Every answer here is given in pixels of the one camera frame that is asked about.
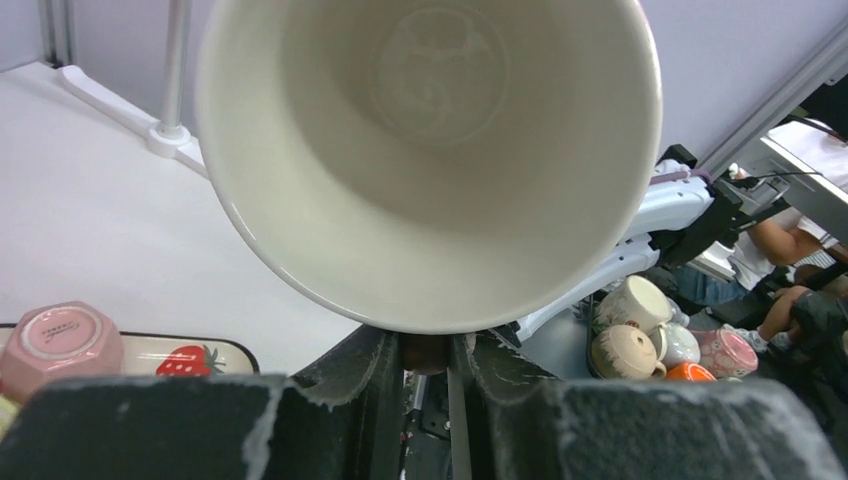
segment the orange cup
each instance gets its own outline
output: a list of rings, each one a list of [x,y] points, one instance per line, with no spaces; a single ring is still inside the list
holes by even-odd
[[[665,376],[666,380],[683,380],[686,382],[715,382],[715,377],[709,370],[692,362],[683,362],[672,368]]]

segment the person's arm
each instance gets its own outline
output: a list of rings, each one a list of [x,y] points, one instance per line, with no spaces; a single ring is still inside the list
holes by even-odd
[[[747,230],[754,245],[773,265],[792,265],[822,248],[819,240],[800,228],[784,230],[771,220],[764,220]]]

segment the strawberry tray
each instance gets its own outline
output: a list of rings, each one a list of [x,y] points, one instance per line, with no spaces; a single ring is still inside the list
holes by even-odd
[[[14,323],[0,324],[0,349]],[[256,357],[229,340],[121,332],[126,375],[199,376],[259,373]]]

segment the white mug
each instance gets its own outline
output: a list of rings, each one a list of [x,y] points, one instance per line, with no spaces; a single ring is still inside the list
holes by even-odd
[[[636,0],[221,1],[197,70],[203,159],[245,242],[401,332],[509,323],[585,279],[662,126]]]
[[[598,305],[593,327],[600,332],[612,325],[630,325],[650,333],[671,315],[665,294],[650,281],[631,275]]]
[[[676,323],[661,323],[648,334],[657,351],[662,351],[660,358],[670,369],[684,362],[699,363],[701,348],[698,340],[685,327]]]

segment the cup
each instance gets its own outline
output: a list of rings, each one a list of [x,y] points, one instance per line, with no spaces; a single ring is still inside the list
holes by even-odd
[[[3,394],[23,403],[47,382],[121,373],[124,347],[112,320],[82,302],[23,316],[0,355]]]
[[[636,0],[210,3],[212,186],[259,258],[339,314],[503,325],[583,281],[642,201],[662,103]]]
[[[600,332],[612,325],[630,325],[648,333],[671,315],[665,294],[650,281],[631,275],[598,305],[593,327]]]
[[[701,348],[701,365],[716,378],[744,377],[759,365],[754,349],[739,335],[725,330],[692,331]]]
[[[590,354],[603,378],[646,380],[666,375],[651,339],[629,325],[614,325],[601,332],[592,342]]]
[[[668,371],[666,380],[683,380],[686,382],[715,382],[716,379],[705,367],[692,362],[683,362]]]
[[[681,363],[701,361],[701,349],[698,340],[683,326],[676,323],[661,323],[648,334],[660,360],[666,368],[674,368]]]

